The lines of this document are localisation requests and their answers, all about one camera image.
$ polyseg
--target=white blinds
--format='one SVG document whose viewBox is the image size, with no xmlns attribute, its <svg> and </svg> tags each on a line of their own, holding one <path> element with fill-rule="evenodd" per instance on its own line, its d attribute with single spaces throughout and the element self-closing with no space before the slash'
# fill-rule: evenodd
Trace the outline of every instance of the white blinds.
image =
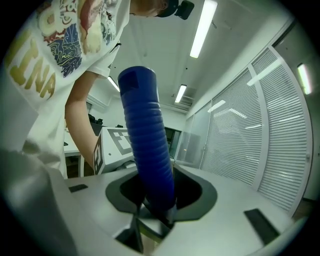
<svg viewBox="0 0 320 256">
<path fill-rule="evenodd" d="M 293 215 L 310 172 L 311 121 L 297 80 L 272 47 L 190 117 L 183 134 L 181 164 L 199 168 L 206 145 L 201 169 L 240 180 Z"/>
<path fill-rule="evenodd" d="M 200 168 L 207 143 L 210 123 L 211 101 L 194 114 L 189 144 L 185 158 L 191 163 L 191 167 Z"/>
<path fill-rule="evenodd" d="M 248 86 L 246 69 L 212 100 L 206 150 L 201 169 L 252 185 L 262 147 L 257 92 Z"/>
<path fill-rule="evenodd" d="M 272 65 L 276 56 L 267 49 L 252 63 L 256 72 Z M 304 178 L 307 153 L 306 121 L 297 90 L 282 65 L 261 78 L 269 119 L 269 150 L 258 191 L 289 211 Z"/>
</svg>

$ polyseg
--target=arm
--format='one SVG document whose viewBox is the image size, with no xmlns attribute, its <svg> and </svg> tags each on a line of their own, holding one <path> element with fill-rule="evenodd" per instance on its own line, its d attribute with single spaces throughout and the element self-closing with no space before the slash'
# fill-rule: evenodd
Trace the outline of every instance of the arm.
<svg viewBox="0 0 320 256">
<path fill-rule="evenodd" d="M 89 121 L 86 100 L 98 76 L 90 71 L 84 72 L 75 81 L 65 104 L 65 121 L 70 135 L 81 155 L 92 168 L 93 152 L 98 138 Z"/>
</svg>

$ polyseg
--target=desk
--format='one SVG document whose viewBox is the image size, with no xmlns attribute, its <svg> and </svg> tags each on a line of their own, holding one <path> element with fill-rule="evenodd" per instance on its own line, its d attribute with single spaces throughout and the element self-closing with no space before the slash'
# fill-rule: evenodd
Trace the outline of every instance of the desk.
<svg viewBox="0 0 320 256">
<path fill-rule="evenodd" d="M 74 140 L 71 138 L 71 135 L 68 131 L 64 131 L 64 142 L 68 145 L 63 147 L 65 157 L 74 157 L 78 156 L 78 177 L 84 176 L 85 168 L 85 159 L 80 154 L 79 149 L 77 148 Z"/>
</svg>

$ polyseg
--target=wall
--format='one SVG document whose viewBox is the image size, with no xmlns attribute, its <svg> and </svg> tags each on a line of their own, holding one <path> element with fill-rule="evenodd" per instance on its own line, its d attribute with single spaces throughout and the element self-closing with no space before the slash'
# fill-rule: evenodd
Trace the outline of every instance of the wall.
<svg viewBox="0 0 320 256">
<path fill-rule="evenodd" d="M 186 122 L 186 114 L 168 108 L 161 107 L 164 126 L 183 131 Z"/>
<path fill-rule="evenodd" d="M 162 118 L 164 126 L 182 131 L 186 122 L 186 114 L 161 107 Z M 94 116 L 95 119 L 103 119 L 103 125 L 108 127 L 116 127 L 121 125 L 126 127 L 124 108 L 120 98 L 113 97 L 109 106 L 104 111 L 92 107 L 90 115 Z"/>
<path fill-rule="evenodd" d="M 97 78 L 89 92 L 89 95 L 102 104 L 108 105 L 112 97 L 112 93 L 113 92 L 110 90 L 110 85 L 107 80 Z"/>
<path fill-rule="evenodd" d="M 308 71 L 311 83 L 311 93 L 304 95 L 304 98 L 309 110 L 312 125 L 313 156 L 308 184 L 303 197 L 317 200 L 320 190 L 320 58 L 312 43 L 309 41 L 308 36 L 299 24 L 296 24 L 293 27 L 281 43 L 275 46 L 275 49 L 291 68 L 300 84 L 302 83 L 298 74 L 298 65 L 301 63 L 305 64 Z"/>
<path fill-rule="evenodd" d="M 201 109 L 207 102 L 218 95 L 228 84 L 237 77 L 237 75 L 266 47 L 266 45 L 273 40 L 276 36 L 280 36 L 280 31 L 284 31 L 288 27 L 292 17 L 284 9 L 274 6 L 271 13 L 264 20 L 262 25 L 256 30 L 254 36 L 248 41 L 246 46 L 240 54 L 233 60 L 232 64 L 224 64 L 224 56 L 229 55 L 229 51 L 236 47 L 238 40 L 236 38 L 229 38 L 226 44 L 228 46 L 221 50 L 217 58 L 221 60 L 219 66 L 214 69 L 219 69 L 218 75 L 213 77 L 212 70 L 208 70 L 208 75 L 203 78 L 197 94 L 195 95 L 194 103 L 187 114 L 187 118 Z"/>
</svg>

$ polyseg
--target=fluorescent light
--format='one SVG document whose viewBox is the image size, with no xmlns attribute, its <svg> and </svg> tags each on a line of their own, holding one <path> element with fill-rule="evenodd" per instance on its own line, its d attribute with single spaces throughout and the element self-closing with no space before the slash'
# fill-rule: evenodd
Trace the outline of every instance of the fluorescent light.
<svg viewBox="0 0 320 256">
<path fill-rule="evenodd" d="M 235 113 L 235 114 L 237 114 L 238 116 L 240 116 L 240 117 L 242 117 L 242 118 L 244 118 L 244 119 L 246 119 L 247 118 L 247 116 L 246 115 L 244 115 L 244 114 L 242 114 L 242 113 L 240 113 L 239 111 L 236 111 L 235 109 L 233 109 L 233 108 L 230 108 L 229 109 L 232 113 Z"/>
<path fill-rule="evenodd" d="M 178 95 L 176 96 L 176 99 L 175 99 L 175 102 L 176 102 L 176 103 L 180 102 L 182 96 L 183 96 L 184 93 L 185 93 L 186 88 L 187 88 L 187 86 L 184 85 L 184 84 L 182 84 L 182 85 L 180 86 Z"/>
<path fill-rule="evenodd" d="M 209 110 L 208 112 L 212 112 L 214 111 L 215 109 L 219 108 L 220 106 L 222 106 L 223 104 L 225 104 L 226 102 L 222 99 L 220 100 L 218 103 L 214 104 Z"/>
<path fill-rule="evenodd" d="M 256 75 L 255 77 L 253 77 L 248 83 L 248 86 L 252 86 L 255 84 L 255 82 L 261 80 L 262 78 L 264 78 L 266 75 L 268 75 L 270 72 L 272 72 L 273 70 L 275 70 L 277 67 L 279 67 L 281 65 L 281 61 L 280 59 L 275 60 L 274 62 L 272 62 L 269 66 L 267 66 L 260 74 Z"/>
<path fill-rule="evenodd" d="M 293 117 L 289 117 L 289 118 L 286 118 L 286 119 L 282 119 L 282 120 L 279 120 L 278 122 L 285 122 L 285 121 L 289 121 L 289 120 L 293 120 L 293 119 L 297 119 L 301 117 L 301 115 L 296 115 L 296 116 L 293 116 Z"/>
<path fill-rule="evenodd" d="M 309 77 L 307 74 L 306 66 L 304 64 L 301 64 L 298 66 L 299 75 L 302 81 L 302 88 L 304 94 L 310 94 L 311 93 L 311 85 L 309 81 Z"/>
<path fill-rule="evenodd" d="M 204 0 L 202 13 L 200 16 L 198 28 L 195 33 L 193 45 L 190 52 L 190 57 L 198 58 L 201 48 L 205 42 L 209 31 L 211 21 L 216 12 L 218 3 L 212 0 Z"/>
<path fill-rule="evenodd" d="M 110 83 L 114 86 L 114 88 L 116 88 L 116 90 L 120 93 L 120 89 L 117 86 L 116 82 L 112 79 L 111 76 L 108 77 L 108 80 L 110 81 Z"/>
<path fill-rule="evenodd" d="M 257 128 L 257 127 L 261 127 L 261 124 L 257 124 L 257 125 L 254 125 L 254 126 L 249 126 L 249 127 L 244 128 L 244 129 L 252 129 L 252 128 Z"/>
</svg>

